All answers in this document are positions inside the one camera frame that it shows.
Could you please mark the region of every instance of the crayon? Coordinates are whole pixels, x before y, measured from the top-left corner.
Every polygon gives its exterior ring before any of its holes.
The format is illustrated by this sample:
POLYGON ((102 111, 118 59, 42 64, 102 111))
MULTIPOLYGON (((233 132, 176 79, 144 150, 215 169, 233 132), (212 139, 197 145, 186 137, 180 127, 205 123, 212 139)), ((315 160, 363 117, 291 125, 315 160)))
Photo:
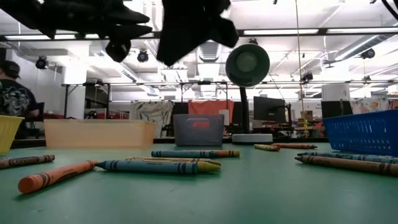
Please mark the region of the crayon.
MULTIPOLYGON (((153 161, 153 160, 131 160, 131 161, 142 161, 142 162, 162 162, 162 163, 179 163, 179 162, 188 162, 188 161, 172 161, 172 160, 163 160, 163 161, 153 161)), ((220 165, 217 164, 212 164, 210 162, 188 162, 188 163, 195 163, 198 164, 198 172, 209 172, 209 171, 214 171, 214 170, 219 170, 221 168, 220 165)))
POLYGON ((325 167, 336 167, 373 174, 398 176, 398 164, 386 164, 384 162, 356 161, 351 159, 338 159, 321 156, 298 156, 294 159, 305 164, 313 164, 325 167))
POLYGON ((220 154, 212 151, 152 151, 152 157, 177 157, 177 158, 217 158, 226 157, 226 154, 220 154))
POLYGON ((54 159, 54 155, 29 156, 15 159, 0 159, 0 169, 51 162, 54 159))
POLYGON ((272 144, 273 146, 279 146, 279 147, 284 147, 288 149, 315 149, 318 146, 314 146, 311 144, 281 144, 281 143, 276 143, 272 144))
POLYGON ((270 145, 263 145, 263 144, 255 144, 254 147, 256 149, 262 149, 262 150, 267 150, 267 151, 276 151, 279 152, 280 151, 280 147, 279 146, 270 146, 270 145))
POLYGON ((169 161, 169 162, 208 162, 210 164, 215 164, 221 166, 221 162, 214 161, 211 159, 201 159, 201 158, 168 158, 168 157, 127 157, 127 161, 169 161))
POLYGON ((97 167, 106 170, 130 172, 162 172, 174 174, 196 174, 198 164, 192 162, 146 162, 146 161, 104 161, 97 167))
POLYGON ((52 169, 39 174, 30 175, 22 178, 18 183, 18 189, 21 193, 27 194, 40 190, 49 185, 56 184, 78 174, 92 170, 97 161, 88 160, 78 164, 52 169))
POLYGON ((220 155, 220 157, 239 157, 240 153, 238 150, 210 150, 210 152, 216 152, 220 155))
POLYGON ((329 158, 339 159, 352 159, 358 161, 369 161, 369 162, 385 162, 391 164, 398 164, 398 158, 392 156, 375 156, 375 155, 360 155, 360 154, 345 154, 345 153, 334 153, 334 152, 304 152, 297 154, 298 156, 322 156, 329 158))

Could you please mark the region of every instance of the gray box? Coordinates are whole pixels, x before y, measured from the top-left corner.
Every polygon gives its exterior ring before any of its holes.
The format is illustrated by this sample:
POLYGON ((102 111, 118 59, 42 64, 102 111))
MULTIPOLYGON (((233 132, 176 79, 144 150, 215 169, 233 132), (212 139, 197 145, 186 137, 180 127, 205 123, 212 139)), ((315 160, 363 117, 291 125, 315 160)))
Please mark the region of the gray box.
POLYGON ((223 114, 176 114, 175 144, 178 146, 220 146, 223 144, 223 114))

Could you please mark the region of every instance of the yellow bin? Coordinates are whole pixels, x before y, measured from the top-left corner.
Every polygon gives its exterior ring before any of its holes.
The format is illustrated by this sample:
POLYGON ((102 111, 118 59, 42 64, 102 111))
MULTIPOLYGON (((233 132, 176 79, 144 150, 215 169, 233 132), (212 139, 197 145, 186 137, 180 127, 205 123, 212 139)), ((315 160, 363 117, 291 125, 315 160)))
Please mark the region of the yellow bin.
POLYGON ((0 115, 0 155, 10 151, 11 144, 24 118, 0 115))

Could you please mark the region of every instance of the cap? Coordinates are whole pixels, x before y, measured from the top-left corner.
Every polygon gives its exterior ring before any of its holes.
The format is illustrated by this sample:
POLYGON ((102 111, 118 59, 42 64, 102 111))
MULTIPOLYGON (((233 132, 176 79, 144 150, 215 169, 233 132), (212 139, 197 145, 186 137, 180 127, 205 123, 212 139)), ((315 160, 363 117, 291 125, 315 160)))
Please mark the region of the cap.
POLYGON ((20 78, 19 76, 20 68, 17 63, 10 60, 5 60, 3 62, 0 62, 0 68, 8 77, 20 78))

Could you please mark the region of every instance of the blue crayon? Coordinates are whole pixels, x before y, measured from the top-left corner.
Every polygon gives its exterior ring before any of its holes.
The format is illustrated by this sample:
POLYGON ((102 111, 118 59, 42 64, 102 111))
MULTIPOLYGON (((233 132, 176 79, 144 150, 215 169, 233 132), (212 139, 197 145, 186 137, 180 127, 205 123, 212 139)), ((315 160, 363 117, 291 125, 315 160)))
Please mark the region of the blue crayon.
POLYGON ((352 159, 352 160, 358 160, 358 161, 398 164, 398 158, 392 157, 392 156, 345 154, 345 153, 334 153, 334 152, 303 152, 303 153, 299 153, 297 155, 298 156, 322 156, 322 157, 339 158, 339 159, 352 159))
POLYGON ((211 151, 152 151, 152 157, 174 158, 216 158, 222 157, 217 152, 211 151))
POLYGON ((193 162, 146 162, 146 161, 104 161, 98 166, 106 170, 130 172, 163 172, 174 174, 196 174, 198 164, 193 162))

